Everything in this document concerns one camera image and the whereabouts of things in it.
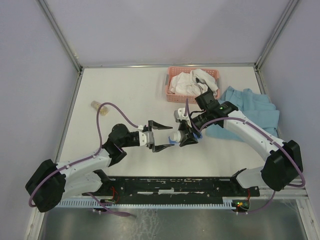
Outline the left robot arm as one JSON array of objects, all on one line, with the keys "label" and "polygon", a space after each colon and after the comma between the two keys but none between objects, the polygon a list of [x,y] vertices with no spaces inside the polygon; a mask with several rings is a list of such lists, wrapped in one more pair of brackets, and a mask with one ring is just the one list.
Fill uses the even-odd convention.
[{"label": "left robot arm", "polygon": [[154,153],[169,148],[170,144],[156,145],[153,134],[153,130],[168,129],[169,126],[153,120],[136,131],[129,131],[123,123],[118,123],[107,141],[91,155],[65,163],[44,160],[25,185],[30,195],[29,206],[45,213],[69,197],[94,192],[106,195],[111,183],[105,179],[102,170],[119,163],[127,155],[124,148],[146,146]]}]

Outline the blue weekly pill organizer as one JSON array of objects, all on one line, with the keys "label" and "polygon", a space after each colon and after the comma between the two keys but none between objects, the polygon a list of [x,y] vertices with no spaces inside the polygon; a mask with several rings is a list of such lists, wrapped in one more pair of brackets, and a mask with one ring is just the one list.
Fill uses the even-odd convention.
[{"label": "blue weekly pill organizer", "polygon": [[[199,140],[199,139],[202,139],[202,138],[203,138],[203,135],[202,135],[202,134],[200,134],[200,136],[197,136],[197,135],[194,133],[193,136],[195,137],[196,140]],[[168,137],[168,141],[169,141],[170,144],[180,144],[180,142],[172,140],[170,136]]]}]

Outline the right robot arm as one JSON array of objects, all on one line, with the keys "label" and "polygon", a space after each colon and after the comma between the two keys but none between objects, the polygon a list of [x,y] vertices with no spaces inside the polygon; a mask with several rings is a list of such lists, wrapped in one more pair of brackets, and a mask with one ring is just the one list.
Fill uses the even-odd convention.
[{"label": "right robot arm", "polygon": [[180,147],[197,144],[202,130],[217,125],[247,143],[264,161],[264,166],[242,169],[229,183],[231,193],[242,195],[248,188],[266,184],[279,192],[285,187],[302,188],[306,184],[300,146],[294,140],[288,142],[273,136],[247,118],[229,101],[219,103],[210,91],[196,97],[200,110],[192,117],[189,106],[174,111],[179,123],[170,140]]}]

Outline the white capped pill bottle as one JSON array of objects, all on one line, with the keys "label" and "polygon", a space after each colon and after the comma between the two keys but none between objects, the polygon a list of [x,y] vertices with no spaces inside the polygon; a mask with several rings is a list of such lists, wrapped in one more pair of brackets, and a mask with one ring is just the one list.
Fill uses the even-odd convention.
[{"label": "white capped pill bottle", "polygon": [[177,142],[182,142],[185,138],[186,138],[186,134],[182,131],[173,131],[170,133],[169,137],[173,140],[173,141],[177,141]]}]

